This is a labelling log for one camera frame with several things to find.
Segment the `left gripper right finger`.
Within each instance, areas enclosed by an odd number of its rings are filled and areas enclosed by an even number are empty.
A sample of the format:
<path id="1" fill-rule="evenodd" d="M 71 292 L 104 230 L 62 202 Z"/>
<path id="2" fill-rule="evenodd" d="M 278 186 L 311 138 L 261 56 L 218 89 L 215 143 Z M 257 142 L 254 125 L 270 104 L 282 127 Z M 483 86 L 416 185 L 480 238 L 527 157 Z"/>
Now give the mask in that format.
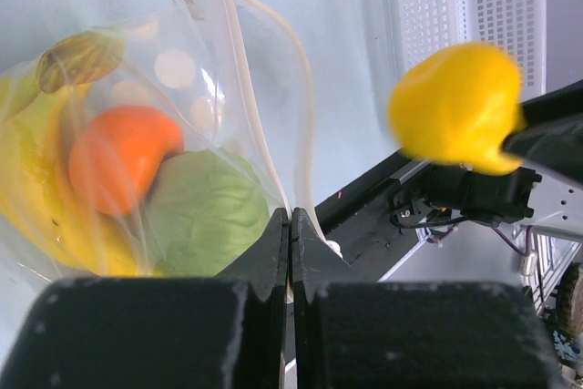
<path id="1" fill-rule="evenodd" d="M 559 388 L 552 342 L 519 289 L 499 282 L 363 282 L 291 219 L 301 388 Z"/>

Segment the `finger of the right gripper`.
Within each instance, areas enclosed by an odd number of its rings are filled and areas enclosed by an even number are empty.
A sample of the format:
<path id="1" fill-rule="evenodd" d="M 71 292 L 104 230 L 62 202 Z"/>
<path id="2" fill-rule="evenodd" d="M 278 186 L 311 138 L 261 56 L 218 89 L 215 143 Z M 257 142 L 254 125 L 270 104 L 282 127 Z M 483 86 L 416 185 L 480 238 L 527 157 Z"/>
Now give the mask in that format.
<path id="1" fill-rule="evenodd" d="M 521 108 L 526 126 L 507 136 L 502 150 L 566 179 L 581 179 L 582 82 L 529 99 Z"/>

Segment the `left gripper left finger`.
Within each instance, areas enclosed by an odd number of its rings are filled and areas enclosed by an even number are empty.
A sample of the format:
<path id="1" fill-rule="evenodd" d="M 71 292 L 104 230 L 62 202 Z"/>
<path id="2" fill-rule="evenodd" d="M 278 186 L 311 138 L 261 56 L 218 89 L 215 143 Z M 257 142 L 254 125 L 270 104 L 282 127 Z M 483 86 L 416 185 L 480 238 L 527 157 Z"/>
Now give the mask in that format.
<path id="1" fill-rule="evenodd" d="M 76 278 L 34 301 L 4 388 L 280 388 L 290 223 L 212 278 Z"/>

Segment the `yellow fake bell pepper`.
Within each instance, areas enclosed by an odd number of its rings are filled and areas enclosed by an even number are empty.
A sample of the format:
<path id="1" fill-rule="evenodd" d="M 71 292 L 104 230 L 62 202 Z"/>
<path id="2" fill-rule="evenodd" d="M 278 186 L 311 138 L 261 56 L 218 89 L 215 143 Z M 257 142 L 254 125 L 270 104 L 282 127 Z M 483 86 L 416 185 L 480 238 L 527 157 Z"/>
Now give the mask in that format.
<path id="1" fill-rule="evenodd" d="M 503 150 L 505 139 L 526 125 L 521 88 L 512 56 L 491 44 L 466 42 L 406 72 L 388 98 L 386 117 L 412 159 L 506 175 L 523 163 Z"/>

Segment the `clear zip top bag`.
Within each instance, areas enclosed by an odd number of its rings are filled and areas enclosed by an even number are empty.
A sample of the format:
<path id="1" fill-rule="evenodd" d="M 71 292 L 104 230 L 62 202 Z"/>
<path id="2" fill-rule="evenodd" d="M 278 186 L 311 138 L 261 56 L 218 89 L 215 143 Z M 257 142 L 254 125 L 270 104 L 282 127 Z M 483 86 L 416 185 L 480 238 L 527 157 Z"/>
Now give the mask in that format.
<path id="1" fill-rule="evenodd" d="M 258 0 L 172 0 L 1 75 L 1 255 L 29 281 L 213 276 L 316 216 L 308 58 Z"/>

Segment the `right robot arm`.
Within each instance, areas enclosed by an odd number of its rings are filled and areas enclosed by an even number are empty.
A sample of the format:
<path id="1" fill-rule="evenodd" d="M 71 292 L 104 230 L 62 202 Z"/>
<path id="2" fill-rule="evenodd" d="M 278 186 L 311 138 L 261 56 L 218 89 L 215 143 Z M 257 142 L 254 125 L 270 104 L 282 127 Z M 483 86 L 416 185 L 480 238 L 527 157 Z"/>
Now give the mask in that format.
<path id="1" fill-rule="evenodd" d="M 582 84 L 528 100 L 523 109 L 527 127 L 510 135 L 503 146 L 524 159 L 525 166 L 504 176 L 487 176 L 430 165 L 412 190 L 391 201 L 392 224 L 416 228 L 400 216 L 423 204 L 432 209 L 425 222 L 429 227 L 507 223 L 581 241 Z"/>

